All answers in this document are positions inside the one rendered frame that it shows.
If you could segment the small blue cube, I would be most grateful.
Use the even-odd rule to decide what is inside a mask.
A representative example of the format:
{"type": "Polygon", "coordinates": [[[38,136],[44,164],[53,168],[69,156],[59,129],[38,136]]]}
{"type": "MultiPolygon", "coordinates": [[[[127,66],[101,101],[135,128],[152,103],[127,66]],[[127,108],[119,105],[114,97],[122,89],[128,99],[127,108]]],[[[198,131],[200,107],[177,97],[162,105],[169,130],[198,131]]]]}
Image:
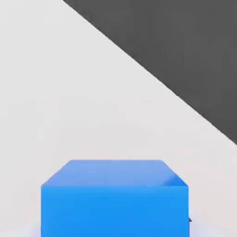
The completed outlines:
{"type": "Polygon", "coordinates": [[[188,208],[161,160],[71,160],[41,186],[41,237],[189,237],[188,208]]]}

